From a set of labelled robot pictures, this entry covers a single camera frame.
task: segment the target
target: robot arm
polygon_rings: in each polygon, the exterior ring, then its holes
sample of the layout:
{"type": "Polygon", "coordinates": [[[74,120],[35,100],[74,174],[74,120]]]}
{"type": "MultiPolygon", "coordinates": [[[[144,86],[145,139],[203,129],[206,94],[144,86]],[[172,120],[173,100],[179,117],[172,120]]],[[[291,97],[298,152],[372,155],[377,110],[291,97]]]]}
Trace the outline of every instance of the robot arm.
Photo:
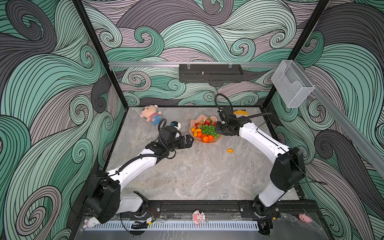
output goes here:
{"type": "MultiPolygon", "coordinates": [[[[217,133],[226,136],[241,136],[260,149],[273,163],[268,186],[255,198],[255,211],[259,215],[264,215],[288,189],[304,178],[303,152],[298,148],[290,149],[274,140],[258,129],[249,119],[237,118],[229,106],[220,109],[218,114],[222,121],[217,122],[217,133]]],[[[180,136],[179,128],[180,124],[177,122],[172,122],[171,126],[163,128],[161,139],[167,148],[159,139],[159,142],[151,142],[142,150],[138,155],[142,155],[142,158],[110,170],[108,174],[103,171],[97,173],[98,177],[103,178],[90,181],[84,201],[85,207],[96,216],[88,223],[88,226],[105,223],[116,213],[133,212],[137,216],[144,214],[148,201],[144,196],[138,192],[120,195],[120,191],[145,169],[165,158],[158,156],[165,156],[164,153],[167,150],[192,146],[193,137],[180,136]]]]}
{"type": "Polygon", "coordinates": [[[259,214],[278,201],[289,189],[304,178],[305,167],[303,152],[298,148],[276,141],[245,117],[237,118],[231,107],[219,109],[221,122],[217,123],[216,132],[222,135],[238,135],[261,150],[273,163],[270,182],[256,197],[259,214]]]}
{"type": "Polygon", "coordinates": [[[96,216],[88,222],[89,226],[105,223],[116,213],[144,214],[148,199],[136,191],[125,195],[120,192],[144,170],[167,157],[167,152],[192,147],[193,137],[181,136],[179,129],[178,122],[171,122],[162,129],[159,142],[152,141],[135,158],[108,173],[101,170],[96,173],[99,178],[90,180],[84,201],[84,206],[96,216]]]}

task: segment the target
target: aluminum rail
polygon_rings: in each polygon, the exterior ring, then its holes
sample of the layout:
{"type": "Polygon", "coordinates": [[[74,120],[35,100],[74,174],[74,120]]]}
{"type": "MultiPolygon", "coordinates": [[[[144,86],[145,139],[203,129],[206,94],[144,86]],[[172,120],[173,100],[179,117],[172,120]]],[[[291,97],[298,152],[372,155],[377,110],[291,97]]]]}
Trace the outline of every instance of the aluminum rail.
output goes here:
{"type": "Polygon", "coordinates": [[[242,68],[277,68],[280,62],[157,62],[157,61],[112,61],[111,68],[178,68],[180,64],[240,64],[242,68]]]}

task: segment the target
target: black metal frame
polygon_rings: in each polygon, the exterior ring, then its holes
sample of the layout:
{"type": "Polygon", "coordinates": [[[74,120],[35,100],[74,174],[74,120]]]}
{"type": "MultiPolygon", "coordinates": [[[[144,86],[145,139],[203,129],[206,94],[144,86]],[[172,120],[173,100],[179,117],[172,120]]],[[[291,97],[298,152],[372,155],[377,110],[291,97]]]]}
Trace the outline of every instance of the black metal frame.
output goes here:
{"type": "MultiPolygon", "coordinates": [[[[122,218],[134,220],[146,220],[157,215],[161,220],[182,219],[183,215],[192,215],[196,210],[205,214],[230,214],[250,218],[259,224],[270,221],[269,217],[259,218],[253,210],[254,201],[252,200],[149,200],[146,214],[144,217],[136,217],[133,213],[125,212],[122,218]]],[[[282,200],[274,205],[278,216],[281,213],[290,214],[298,217],[299,214],[316,214],[327,237],[332,240],[333,236],[329,227],[316,203],[313,200],[282,200]]]]}
{"type": "MultiPolygon", "coordinates": [[[[72,0],[73,4],[83,22],[83,25],[85,29],[87,30],[87,33],[95,47],[95,50],[97,54],[100,57],[100,60],[117,92],[117,95],[119,96],[120,101],[122,102],[122,105],[125,109],[122,121],[120,122],[118,132],[115,136],[115,139],[113,141],[113,144],[111,146],[110,152],[108,154],[106,163],[104,165],[104,170],[106,169],[109,159],[111,157],[113,148],[115,146],[115,143],[117,141],[117,138],[119,136],[120,130],[122,128],[122,125],[124,123],[125,117],[127,115],[127,111],[129,109],[128,104],[125,100],[125,97],[119,87],[118,80],[116,79],[115,74],[113,71],[109,68],[108,65],[108,59],[101,47],[101,44],[97,38],[96,32],[91,24],[90,19],[88,18],[88,15],[85,11],[85,8],[81,2],[81,0],[72,0]]],[[[322,12],[324,11],[325,7],[327,6],[329,0],[320,0],[317,4],[314,12],[312,13],[311,17],[308,20],[308,23],[306,24],[301,36],[299,37],[296,45],[294,46],[290,56],[288,57],[288,60],[294,60],[297,55],[299,54],[301,48],[304,46],[305,42],[307,41],[308,37],[312,33],[312,30],[314,29],[318,19],[320,18],[322,12]]],[[[276,92],[276,88],[273,86],[264,100],[262,106],[260,105],[254,105],[254,106],[234,106],[236,108],[249,108],[249,107],[259,107],[261,112],[265,112],[267,106],[271,102],[272,97],[274,96],[276,92]]],[[[161,106],[160,107],[216,107],[216,106],[161,106]]],[[[274,139],[278,140],[277,134],[274,131],[274,128],[269,120],[268,116],[264,116],[264,119],[266,121],[266,124],[271,132],[271,135],[274,139]]],[[[298,192],[298,195],[300,198],[304,197],[304,193],[301,189],[301,187],[298,185],[296,186],[298,188],[296,191],[298,192]]],[[[252,205],[254,201],[249,200],[192,200],[192,201],[183,201],[183,200],[149,200],[148,201],[148,207],[147,209],[153,209],[157,215],[159,215],[160,218],[168,219],[171,217],[174,217],[176,214],[179,213],[186,213],[186,214],[192,214],[193,211],[199,209],[206,213],[231,213],[231,214],[240,214],[242,217],[250,217],[252,220],[262,222],[263,218],[258,218],[252,211],[252,205]]],[[[317,214],[318,218],[320,219],[321,225],[323,229],[325,230],[327,236],[329,239],[333,239],[332,234],[330,234],[328,225],[326,224],[318,206],[315,201],[312,200],[283,200],[276,203],[277,207],[280,212],[288,213],[288,214],[297,214],[298,212],[302,213],[303,210],[306,212],[314,212],[317,214]]],[[[128,217],[131,218],[132,213],[123,213],[122,217],[128,217]]],[[[149,215],[154,215],[152,211],[148,211],[149,215]]]]}
{"type": "Polygon", "coordinates": [[[113,152],[113,149],[115,147],[115,144],[116,144],[116,141],[119,137],[119,134],[120,134],[120,130],[121,130],[121,127],[124,123],[124,120],[125,120],[125,117],[127,115],[127,112],[128,112],[128,103],[127,101],[125,100],[125,97],[121,91],[121,88],[119,87],[119,82],[118,80],[116,79],[116,75],[112,72],[112,70],[109,68],[109,65],[108,65],[108,59],[107,59],[107,56],[105,55],[104,51],[103,51],[103,48],[97,38],[97,35],[96,35],[96,32],[91,24],[91,21],[88,17],[88,14],[87,12],[85,11],[85,8],[84,8],[84,5],[83,3],[81,2],[81,0],[72,0],[73,2],[73,5],[75,6],[80,18],[81,18],[81,21],[83,22],[83,25],[89,35],[89,38],[91,39],[92,41],[92,44],[93,46],[95,47],[95,50],[96,50],[96,53],[98,54],[100,60],[101,60],[101,63],[103,64],[104,68],[105,68],[105,71],[107,72],[107,75],[113,85],[113,87],[115,88],[115,91],[121,101],[121,104],[123,105],[124,107],[124,115],[123,115],[123,118],[120,122],[120,125],[119,125],[119,128],[118,128],[118,131],[116,133],[116,136],[115,136],[115,139],[113,139],[113,142],[112,142],[112,146],[111,146],[111,149],[109,150],[109,153],[108,153],[108,156],[107,156],[107,159],[105,161],[105,164],[104,164],[104,167],[103,167],[103,170],[105,171],[107,166],[108,166],[108,162],[111,158],[111,154],[113,152]]]}

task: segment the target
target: yellow toy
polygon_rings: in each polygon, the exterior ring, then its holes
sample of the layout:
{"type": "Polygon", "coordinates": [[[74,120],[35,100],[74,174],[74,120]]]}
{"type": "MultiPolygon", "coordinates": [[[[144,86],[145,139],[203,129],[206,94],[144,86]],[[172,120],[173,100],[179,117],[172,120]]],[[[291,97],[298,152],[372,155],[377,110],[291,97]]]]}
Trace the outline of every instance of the yellow toy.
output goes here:
{"type": "Polygon", "coordinates": [[[235,111],[233,111],[233,114],[235,114],[235,116],[237,118],[239,118],[241,116],[245,116],[245,117],[249,116],[249,114],[245,111],[245,109],[243,109],[243,110],[235,110],[235,111]]]}

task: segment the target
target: green grapes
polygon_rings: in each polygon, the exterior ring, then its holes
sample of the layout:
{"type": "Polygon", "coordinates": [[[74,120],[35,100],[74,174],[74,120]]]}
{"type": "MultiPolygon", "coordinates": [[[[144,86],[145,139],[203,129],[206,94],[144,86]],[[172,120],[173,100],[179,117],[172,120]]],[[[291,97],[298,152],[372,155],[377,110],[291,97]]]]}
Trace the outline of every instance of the green grapes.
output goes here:
{"type": "Polygon", "coordinates": [[[207,134],[207,135],[212,135],[214,137],[218,137],[219,134],[217,134],[215,131],[216,131],[216,126],[205,124],[205,125],[203,125],[201,132],[203,134],[207,134]]]}

